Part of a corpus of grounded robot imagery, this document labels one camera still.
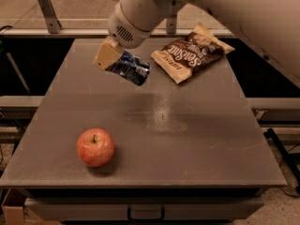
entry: brown box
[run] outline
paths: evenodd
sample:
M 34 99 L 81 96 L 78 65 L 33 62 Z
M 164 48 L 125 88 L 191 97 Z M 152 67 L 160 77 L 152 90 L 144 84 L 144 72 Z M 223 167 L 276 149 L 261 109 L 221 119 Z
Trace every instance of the brown box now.
M 59 221 L 44 221 L 24 207 L 26 197 L 17 189 L 10 189 L 2 203 L 6 225 L 60 225 Z

